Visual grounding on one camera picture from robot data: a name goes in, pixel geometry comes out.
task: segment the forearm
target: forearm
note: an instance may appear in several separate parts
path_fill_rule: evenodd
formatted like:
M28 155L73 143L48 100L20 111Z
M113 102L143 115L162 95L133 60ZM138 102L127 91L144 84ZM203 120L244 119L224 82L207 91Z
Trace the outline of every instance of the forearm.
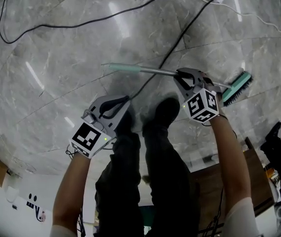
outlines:
M55 199L53 225L61 225L77 233L89 166L90 159L79 153L74 155Z
M228 122L218 116L211 120L226 195L226 213L238 201L251 196L250 176L242 148Z

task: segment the marble floor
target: marble floor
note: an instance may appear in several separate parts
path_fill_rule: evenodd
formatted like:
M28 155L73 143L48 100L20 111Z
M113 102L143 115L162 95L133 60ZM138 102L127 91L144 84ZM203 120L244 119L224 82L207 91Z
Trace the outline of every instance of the marble floor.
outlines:
M140 5L148 0L7 0L2 31L8 40L39 23L73 25ZM235 8L235 0L225 0ZM281 29L281 0L239 0L242 13L254 12ZM0 39L0 159L19 173L62 174L71 122L99 96L135 93L147 74L111 72L110 62L157 66L181 29L203 6L201 0L157 0L137 11L76 29L38 29L8 45ZM254 17L242 21L226 7L210 5L172 53L165 69L192 67L228 82L241 68L254 82L224 109L238 139L256 148L281 121L281 33ZM133 100L134 130L157 103L178 93L173 80L157 76ZM169 138L191 171L216 163L209 127L181 112ZM147 172L142 140L141 173ZM99 177L109 151L92 160L89 181ZM258 150L263 162L267 159ZM141 193L146 190L143 183Z

